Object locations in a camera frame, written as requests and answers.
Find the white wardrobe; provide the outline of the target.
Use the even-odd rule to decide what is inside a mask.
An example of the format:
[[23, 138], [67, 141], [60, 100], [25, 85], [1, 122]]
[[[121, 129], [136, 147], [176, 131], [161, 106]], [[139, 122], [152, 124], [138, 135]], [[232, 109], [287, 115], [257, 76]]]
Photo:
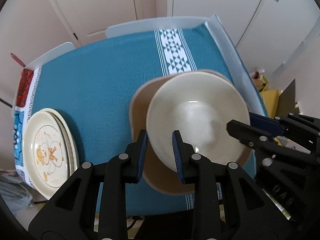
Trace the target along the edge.
[[319, 20], [315, 0], [168, 0], [170, 16], [216, 14], [248, 70], [281, 73]]

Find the large yellow cartoon plate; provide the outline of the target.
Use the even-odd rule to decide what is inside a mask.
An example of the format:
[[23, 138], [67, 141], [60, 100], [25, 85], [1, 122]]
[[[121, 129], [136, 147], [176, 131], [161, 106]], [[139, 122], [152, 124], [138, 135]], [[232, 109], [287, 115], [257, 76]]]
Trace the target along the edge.
[[76, 144], [73, 138], [73, 135], [67, 125], [67, 123], [65, 122], [64, 118], [60, 115], [60, 113], [56, 110], [52, 110], [52, 113], [60, 120], [61, 124], [63, 125], [63, 127], [66, 130], [66, 133], [68, 134], [68, 138], [70, 141], [70, 145], [72, 148], [72, 156], [73, 156], [73, 162], [74, 162], [74, 170], [77, 170], [80, 166], [80, 162], [79, 162], [79, 156], [78, 156], [78, 150], [76, 148]]

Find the cream yellow bowl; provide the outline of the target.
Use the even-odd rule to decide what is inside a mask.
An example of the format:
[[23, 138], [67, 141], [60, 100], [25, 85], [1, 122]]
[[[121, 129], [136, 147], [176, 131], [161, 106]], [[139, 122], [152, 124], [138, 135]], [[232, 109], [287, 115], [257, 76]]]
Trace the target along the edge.
[[245, 146], [227, 132], [227, 123], [249, 124], [247, 105], [225, 78], [207, 72], [178, 74], [154, 94], [146, 115], [149, 142], [160, 161], [176, 171], [172, 133], [211, 161], [237, 161]]

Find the black curved rack pole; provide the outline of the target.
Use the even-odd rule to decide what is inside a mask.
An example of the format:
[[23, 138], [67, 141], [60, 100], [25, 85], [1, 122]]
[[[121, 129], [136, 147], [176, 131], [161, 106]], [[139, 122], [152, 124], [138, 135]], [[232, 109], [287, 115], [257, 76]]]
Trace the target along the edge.
[[9, 108], [12, 108], [12, 105], [11, 105], [10, 103], [6, 102], [5, 100], [3, 100], [3, 99], [1, 99], [1, 98], [0, 98], [0, 102], [1, 102], [2, 104], [4, 104], [4, 105], [8, 106]]

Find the pink handled broom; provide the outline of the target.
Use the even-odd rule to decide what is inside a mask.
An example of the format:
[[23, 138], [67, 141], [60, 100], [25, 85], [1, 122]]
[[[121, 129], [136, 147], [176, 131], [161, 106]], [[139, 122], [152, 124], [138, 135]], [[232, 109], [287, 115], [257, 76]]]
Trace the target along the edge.
[[26, 64], [21, 60], [19, 59], [14, 53], [10, 53], [11, 55], [11, 58], [17, 62], [21, 67], [25, 68], [26, 67]]

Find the pink plastic handled bowl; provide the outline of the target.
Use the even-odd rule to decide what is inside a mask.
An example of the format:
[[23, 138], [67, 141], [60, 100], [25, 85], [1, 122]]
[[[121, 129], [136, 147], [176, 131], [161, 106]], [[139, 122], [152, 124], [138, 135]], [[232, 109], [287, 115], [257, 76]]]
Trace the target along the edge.
[[146, 130], [149, 144], [143, 177], [160, 193], [181, 196], [194, 191], [177, 175], [172, 133], [180, 131], [195, 153], [212, 162], [234, 161], [244, 166], [249, 148], [231, 137], [231, 120], [249, 124], [247, 103], [225, 76], [213, 70], [198, 70], [150, 80], [130, 102], [129, 120], [133, 139]]

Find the white duck print plate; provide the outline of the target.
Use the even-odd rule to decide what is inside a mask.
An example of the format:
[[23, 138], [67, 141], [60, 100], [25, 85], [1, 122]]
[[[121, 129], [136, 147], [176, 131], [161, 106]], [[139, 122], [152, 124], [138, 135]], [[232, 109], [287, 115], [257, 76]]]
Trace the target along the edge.
[[50, 199], [71, 176], [62, 131], [44, 108], [29, 119], [23, 135], [23, 161], [33, 187]]

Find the plain white plate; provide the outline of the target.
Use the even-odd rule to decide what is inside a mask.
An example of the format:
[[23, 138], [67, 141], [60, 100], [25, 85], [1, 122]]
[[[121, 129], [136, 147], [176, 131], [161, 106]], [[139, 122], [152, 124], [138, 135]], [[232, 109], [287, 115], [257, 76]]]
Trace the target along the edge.
[[66, 133], [66, 130], [63, 127], [63, 125], [61, 124], [60, 120], [52, 113], [52, 111], [49, 112], [49, 113], [55, 118], [55, 120], [57, 121], [57, 123], [58, 123], [58, 125], [59, 125], [59, 127], [60, 127], [60, 129], [62, 131], [63, 138], [64, 138], [64, 141], [65, 141], [65, 144], [66, 144], [66, 147], [67, 147], [67, 155], [68, 155], [68, 163], [69, 163], [70, 174], [73, 174], [76, 170], [74, 170], [72, 148], [71, 148], [71, 145], [70, 145], [68, 134]]

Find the teal blue tablecloth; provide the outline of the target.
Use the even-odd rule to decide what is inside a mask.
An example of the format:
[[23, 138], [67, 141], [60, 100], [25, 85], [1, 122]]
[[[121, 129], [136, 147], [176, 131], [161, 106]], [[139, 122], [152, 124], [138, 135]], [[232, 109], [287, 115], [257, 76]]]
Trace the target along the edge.
[[[29, 71], [14, 114], [18, 174], [33, 187], [24, 167], [22, 141], [36, 112], [51, 108], [60, 113], [73, 135], [81, 163], [105, 163], [134, 141], [130, 102], [142, 85], [158, 77], [205, 69], [218, 72], [235, 86], [219, 48], [202, 24], [193, 29], [108, 38]], [[247, 107], [249, 114], [253, 113], [248, 103]]]

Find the white door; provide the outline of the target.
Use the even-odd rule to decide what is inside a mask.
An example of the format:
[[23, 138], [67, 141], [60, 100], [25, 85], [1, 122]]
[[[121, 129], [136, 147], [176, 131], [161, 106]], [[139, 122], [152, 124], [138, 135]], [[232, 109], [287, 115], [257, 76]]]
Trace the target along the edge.
[[49, 0], [77, 46], [105, 39], [116, 24], [153, 18], [155, 0]]

